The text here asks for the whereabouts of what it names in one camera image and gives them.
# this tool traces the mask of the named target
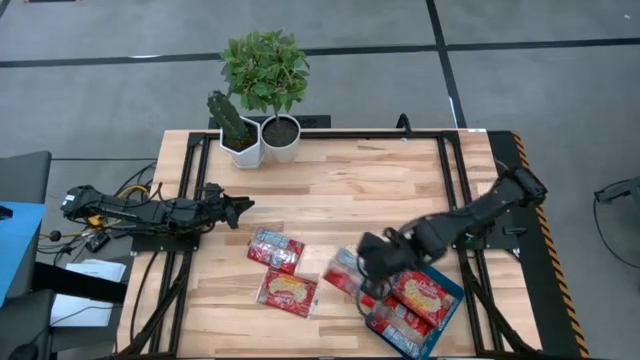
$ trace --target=potted plant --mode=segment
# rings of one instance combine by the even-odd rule
[[[213,118],[220,125],[220,147],[231,154],[236,166],[255,169],[264,157],[260,124],[238,115],[235,106],[220,91],[207,99]]]
[[[222,74],[229,83],[229,94],[240,95],[247,110],[272,109],[274,115],[262,124],[262,140],[278,162],[293,161],[298,152],[300,124],[288,113],[293,102],[301,102],[307,88],[305,77],[309,63],[296,48],[293,34],[282,30],[252,32],[244,38],[229,40],[224,51]]]

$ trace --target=soil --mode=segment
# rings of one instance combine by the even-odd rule
[[[247,123],[244,124],[249,132],[249,139],[246,141],[228,141],[226,137],[222,138],[222,145],[237,152],[241,152],[255,144],[258,139],[258,130]]]
[[[298,137],[298,126],[287,118],[270,121],[262,128],[262,139],[273,147],[285,147]]]

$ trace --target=blue cardboard box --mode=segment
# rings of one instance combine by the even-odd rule
[[[447,316],[444,318],[440,326],[436,329],[431,330],[431,332],[427,335],[424,343],[422,344],[419,350],[419,355],[415,357],[415,359],[428,360],[429,355],[431,354],[431,351],[436,346],[436,343],[438,342],[438,339],[442,334],[442,331],[444,331],[444,328],[449,323],[451,316],[453,316],[453,314],[458,309],[458,305],[460,305],[460,303],[464,299],[464,290],[458,284],[449,280],[449,278],[444,276],[441,272],[439,272],[433,267],[427,267],[426,269],[423,269],[422,273],[424,273],[425,275],[430,277],[433,281],[435,281],[440,286],[442,286],[442,288],[444,288],[451,296],[453,296],[456,299],[456,301],[453,304],[451,304],[451,307],[449,308],[449,312],[447,313]],[[370,329],[372,329],[371,321],[373,321],[373,314],[370,314],[365,321],[367,324],[367,327],[369,327]],[[396,349],[404,358],[414,359],[414,357],[406,353],[404,350],[400,349],[398,346],[393,344],[387,338],[383,337],[381,334],[378,334],[377,332],[375,333],[376,335],[380,336],[385,342],[391,345],[391,347]]]

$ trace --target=red snack package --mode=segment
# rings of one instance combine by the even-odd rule
[[[423,338],[427,336],[432,327],[413,311],[407,309],[398,300],[389,296],[384,300],[384,304],[391,308],[398,317],[404,319],[404,322],[413,330],[420,334]]]
[[[341,248],[329,262],[327,270],[324,273],[324,279],[333,284],[338,289],[355,297],[360,284],[362,284],[362,275],[358,271],[358,259],[349,250]],[[367,294],[360,297],[362,305],[373,308],[376,301]]]
[[[412,330],[403,318],[388,307],[377,309],[368,320],[369,327],[413,359],[420,355],[424,337]]]
[[[259,263],[293,274],[302,256],[304,244],[277,232],[258,229],[249,242],[247,257]]]
[[[455,301],[439,284],[421,272],[405,272],[393,286],[393,295],[431,326],[439,327]]]
[[[269,268],[256,301],[307,317],[318,283]]]

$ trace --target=green leafy plant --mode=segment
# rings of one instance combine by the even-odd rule
[[[310,67],[304,52],[297,49],[293,34],[282,35],[282,30],[254,31],[244,38],[229,40],[222,57],[228,95],[240,95],[243,108],[266,113],[272,107],[278,119],[280,109],[284,107],[289,112],[294,101],[303,100],[305,77],[309,76],[303,68]]]
[[[207,98],[207,106],[213,118],[223,130],[224,141],[233,150],[242,151],[255,143],[255,135],[249,133],[236,107],[220,91],[214,91]]]

